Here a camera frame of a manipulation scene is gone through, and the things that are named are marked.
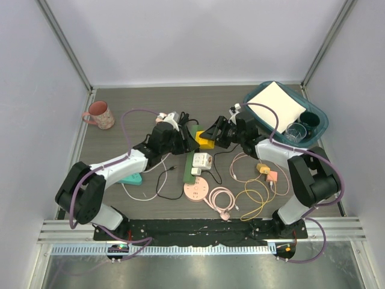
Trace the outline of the teal triangular socket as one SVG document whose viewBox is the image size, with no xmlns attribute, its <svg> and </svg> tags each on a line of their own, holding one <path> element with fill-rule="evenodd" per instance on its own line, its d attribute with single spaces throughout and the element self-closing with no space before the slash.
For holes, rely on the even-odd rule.
<svg viewBox="0 0 385 289">
<path fill-rule="evenodd" d="M 121 180 L 117 181 L 117 183 L 124 184 L 124 185 L 139 186 L 143 183 L 143 179 L 139 173 L 134 173 L 132 175 L 122 178 Z"/>
</svg>

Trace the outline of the pink round socket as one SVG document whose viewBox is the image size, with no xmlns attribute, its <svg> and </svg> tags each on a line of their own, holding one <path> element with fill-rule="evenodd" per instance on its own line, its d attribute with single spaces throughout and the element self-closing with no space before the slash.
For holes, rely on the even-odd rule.
<svg viewBox="0 0 385 289">
<path fill-rule="evenodd" d="M 184 184 L 183 193 L 187 199 L 193 202 L 203 201 L 209 193 L 209 185 L 207 180 L 197 176 L 195 183 Z"/>
</svg>

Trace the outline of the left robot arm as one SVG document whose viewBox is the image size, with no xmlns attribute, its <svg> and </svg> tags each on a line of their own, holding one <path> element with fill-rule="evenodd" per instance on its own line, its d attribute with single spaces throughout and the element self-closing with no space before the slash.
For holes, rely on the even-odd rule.
<svg viewBox="0 0 385 289">
<path fill-rule="evenodd" d="M 82 161 L 74 164 L 55 201 L 69 214 L 72 229 L 92 223 L 107 229 L 113 239 L 122 240 L 128 233 L 128 218 L 103 203 L 105 190 L 126 176 L 155 167 L 164 155 L 186 154 L 198 148 L 187 125 L 159 122 L 145 140 L 128 153 L 91 166 Z"/>
</svg>

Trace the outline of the white cube adapter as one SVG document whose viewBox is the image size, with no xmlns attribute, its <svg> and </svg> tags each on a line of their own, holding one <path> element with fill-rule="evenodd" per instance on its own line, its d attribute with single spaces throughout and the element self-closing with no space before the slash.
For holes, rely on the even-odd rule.
<svg viewBox="0 0 385 289">
<path fill-rule="evenodd" d="M 194 153 L 192 164 L 193 167 L 199 168 L 201 170 L 211 170 L 213 157 L 206 152 Z"/>
</svg>

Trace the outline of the green power strip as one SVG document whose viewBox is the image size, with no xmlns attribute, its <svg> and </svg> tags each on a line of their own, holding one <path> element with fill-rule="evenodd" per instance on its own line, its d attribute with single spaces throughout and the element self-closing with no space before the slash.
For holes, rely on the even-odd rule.
<svg viewBox="0 0 385 289">
<path fill-rule="evenodd" d="M 193 125 L 190 129 L 190 133 L 195 138 L 196 132 L 201 128 L 200 125 Z M 193 184 L 195 183 L 196 177 L 191 174 L 191 169 L 193 167 L 193 156 L 197 152 L 197 149 L 193 150 L 192 152 L 187 153 L 186 155 L 186 162 L 185 162 L 185 168 L 183 173 L 183 183 L 184 184 Z"/>
</svg>

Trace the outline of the yellow charger plug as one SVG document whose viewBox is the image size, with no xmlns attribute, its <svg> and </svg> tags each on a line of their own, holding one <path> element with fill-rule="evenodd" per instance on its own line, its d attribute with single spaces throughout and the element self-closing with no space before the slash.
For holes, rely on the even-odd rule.
<svg viewBox="0 0 385 289">
<path fill-rule="evenodd" d="M 271 169 L 264 163 L 258 163 L 256 169 L 260 174 L 264 175 L 269 175 L 271 171 Z"/>
</svg>

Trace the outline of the small white charger plug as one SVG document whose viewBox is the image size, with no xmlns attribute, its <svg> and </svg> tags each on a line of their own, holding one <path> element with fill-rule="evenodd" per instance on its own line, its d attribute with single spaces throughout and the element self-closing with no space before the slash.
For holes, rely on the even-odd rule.
<svg viewBox="0 0 385 289">
<path fill-rule="evenodd" d="M 201 168 L 193 167 L 193 168 L 191 169 L 191 174 L 192 174 L 193 176 L 200 176 L 200 175 L 202 174 L 202 170 L 201 170 Z"/>
</svg>

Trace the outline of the yellow cube socket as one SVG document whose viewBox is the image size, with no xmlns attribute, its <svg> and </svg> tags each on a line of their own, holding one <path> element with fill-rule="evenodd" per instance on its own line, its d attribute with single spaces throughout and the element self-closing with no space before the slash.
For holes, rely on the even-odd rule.
<svg viewBox="0 0 385 289">
<path fill-rule="evenodd" d="M 199 144 L 200 149 L 213 149 L 215 147 L 215 142 L 213 140 L 208 140 L 201 137 L 203 131 L 197 131 L 195 136 L 195 141 Z"/>
</svg>

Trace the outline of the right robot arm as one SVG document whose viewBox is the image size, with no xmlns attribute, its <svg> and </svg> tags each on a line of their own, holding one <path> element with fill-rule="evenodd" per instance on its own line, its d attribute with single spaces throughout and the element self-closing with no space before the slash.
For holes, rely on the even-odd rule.
<svg viewBox="0 0 385 289">
<path fill-rule="evenodd" d="M 270 134 L 255 117 L 243 111 L 230 119 L 219 116 L 200 137 L 221 148 L 239 144 L 246 155 L 289 170 L 294 195 L 273 213 L 271 224 L 274 235 L 284 238 L 315 208 L 327 206 L 327 199 L 341 198 L 345 184 L 322 148 L 299 149 L 271 140 Z"/>
</svg>

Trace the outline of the pink charger plug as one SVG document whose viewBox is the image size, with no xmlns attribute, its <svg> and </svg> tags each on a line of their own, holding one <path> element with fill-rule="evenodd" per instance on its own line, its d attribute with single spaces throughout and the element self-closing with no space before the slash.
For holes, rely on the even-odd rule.
<svg viewBox="0 0 385 289">
<path fill-rule="evenodd" d="M 273 184 L 274 182 L 277 182 L 278 179 L 278 173 L 276 171 L 270 171 L 265 178 L 265 181 L 269 184 Z"/>
</svg>

